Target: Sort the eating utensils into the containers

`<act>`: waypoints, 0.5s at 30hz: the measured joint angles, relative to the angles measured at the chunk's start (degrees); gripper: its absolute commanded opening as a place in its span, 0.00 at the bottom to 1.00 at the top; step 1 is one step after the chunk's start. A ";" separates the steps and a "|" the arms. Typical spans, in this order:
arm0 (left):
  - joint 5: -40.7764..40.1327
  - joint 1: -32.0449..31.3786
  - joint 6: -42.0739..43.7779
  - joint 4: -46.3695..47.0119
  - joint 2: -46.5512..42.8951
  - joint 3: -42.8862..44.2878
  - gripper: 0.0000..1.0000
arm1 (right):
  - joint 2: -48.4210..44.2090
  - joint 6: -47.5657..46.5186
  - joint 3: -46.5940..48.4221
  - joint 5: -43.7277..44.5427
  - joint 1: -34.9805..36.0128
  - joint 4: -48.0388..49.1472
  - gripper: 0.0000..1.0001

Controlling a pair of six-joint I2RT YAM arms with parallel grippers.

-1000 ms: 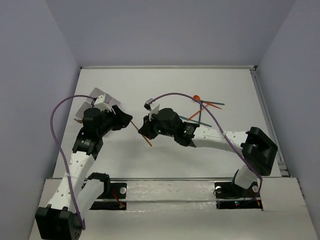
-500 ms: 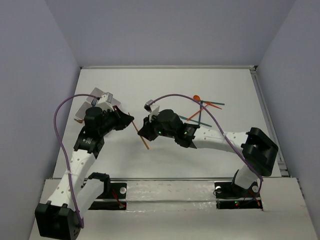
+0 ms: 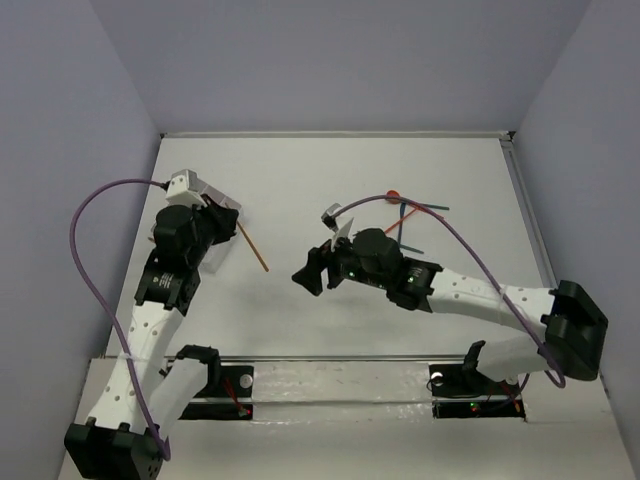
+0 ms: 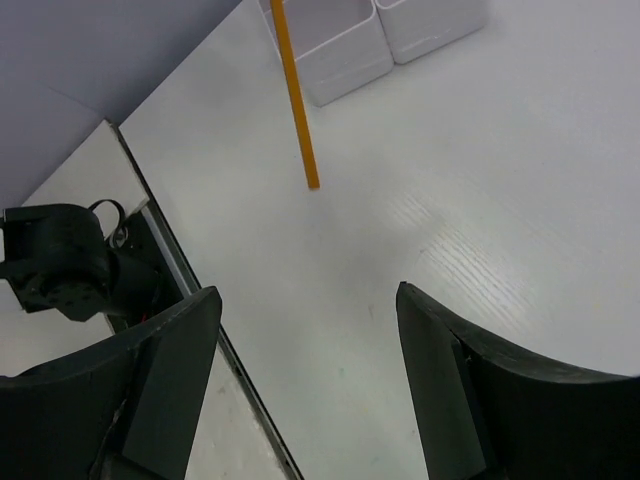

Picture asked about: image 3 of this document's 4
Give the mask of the wooden chopstick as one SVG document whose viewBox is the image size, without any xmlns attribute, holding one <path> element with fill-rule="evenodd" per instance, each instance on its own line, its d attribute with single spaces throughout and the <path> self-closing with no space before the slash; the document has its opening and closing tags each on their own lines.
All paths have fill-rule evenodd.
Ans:
<svg viewBox="0 0 640 480">
<path fill-rule="evenodd" d="M 270 268 L 269 268 L 267 262 L 265 261 L 265 259 L 264 259 L 263 255 L 261 254 L 261 252 L 258 250 L 256 244 L 254 243 L 253 239 L 250 237 L 248 231 L 246 230 L 246 228 L 244 227 L 242 222 L 240 222 L 240 221 L 237 222 L 237 228 L 240 230 L 240 233 L 242 234 L 242 236 L 245 239 L 245 241 L 247 242 L 249 248 L 253 252 L 253 254 L 256 257 L 256 259 L 258 260 L 258 262 L 261 265 L 262 269 L 265 272 L 269 273 L 270 272 Z"/>
</svg>

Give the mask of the orange plastic chopstick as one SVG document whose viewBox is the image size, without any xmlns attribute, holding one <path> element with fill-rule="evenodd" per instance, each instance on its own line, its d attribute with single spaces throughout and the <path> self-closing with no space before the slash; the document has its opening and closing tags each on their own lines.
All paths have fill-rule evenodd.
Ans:
<svg viewBox="0 0 640 480">
<path fill-rule="evenodd" d="M 396 220 L 392 225 L 390 225 L 384 230 L 384 233 L 385 234 L 391 233 L 393 230 L 400 227 L 407 218 L 409 218 L 411 215 L 413 215 L 417 211 L 419 211 L 419 209 L 413 208 L 411 211 L 408 211 L 405 214 L 401 215 L 398 220 Z"/>
</svg>

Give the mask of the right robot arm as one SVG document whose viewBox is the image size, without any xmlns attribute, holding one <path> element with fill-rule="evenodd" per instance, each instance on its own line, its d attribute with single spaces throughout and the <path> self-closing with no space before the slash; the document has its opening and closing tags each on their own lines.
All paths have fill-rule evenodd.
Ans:
<svg viewBox="0 0 640 480">
<path fill-rule="evenodd" d="M 462 275 L 404 255 L 379 228 L 352 239 L 335 235 L 312 248 L 292 280 L 314 296 L 352 281 L 383 290 L 405 310 L 461 315 L 520 331 L 510 340 L 481 339 L 469 347 L 460 379 L 473 392 L 540 371 L 555 371 L 560 381 L 593 381 L 600 372 L 608 320 L 576 282 L 524 288 Z"/>
</svg>

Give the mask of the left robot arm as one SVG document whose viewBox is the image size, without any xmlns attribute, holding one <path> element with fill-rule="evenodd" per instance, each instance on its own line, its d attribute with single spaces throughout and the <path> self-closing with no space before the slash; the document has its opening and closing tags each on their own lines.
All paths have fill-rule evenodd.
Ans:
<svg viewBox="0 0 640 480">
<path fill-rule="evenodd" d="M 236 203 L 209 196 L 157 213 L 129 327 L 114 327 L 121 351 L 96 404 L 64 438 L 83 478 L 156 478 L 171 458 L 169 432 L 187 404 L 219 388 L 220 355 L 212 347 L 186 345 L 176 366 L 163 366 L 200 285 L 201 263 L 235 236 L 239 216 Z"/>
</svg>

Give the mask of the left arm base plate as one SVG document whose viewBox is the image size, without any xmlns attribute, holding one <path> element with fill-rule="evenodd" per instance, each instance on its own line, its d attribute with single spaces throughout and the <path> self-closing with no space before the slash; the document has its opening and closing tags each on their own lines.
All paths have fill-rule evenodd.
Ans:
<svg viewBox="0 0 640 480">
<path fill-rule="evenodd" d="M 250 421 L 253 419 L 254 367 L 223 364 L 217 383 L 209 381 L 184 409 L 181 420 Z"/>
</svg>

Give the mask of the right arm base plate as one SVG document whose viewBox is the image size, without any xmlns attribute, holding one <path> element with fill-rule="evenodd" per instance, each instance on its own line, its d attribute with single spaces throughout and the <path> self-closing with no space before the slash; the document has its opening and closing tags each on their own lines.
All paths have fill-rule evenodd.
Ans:
<svg viewBox="0 0 640 480">
<path fill-rule="evenodd" d="M 431 364 L 426 388 L 435 419 L 526 417 L 518 382 L 495 382 L 475 374 L 467 379 L 461 364 Z"/>
</svg>

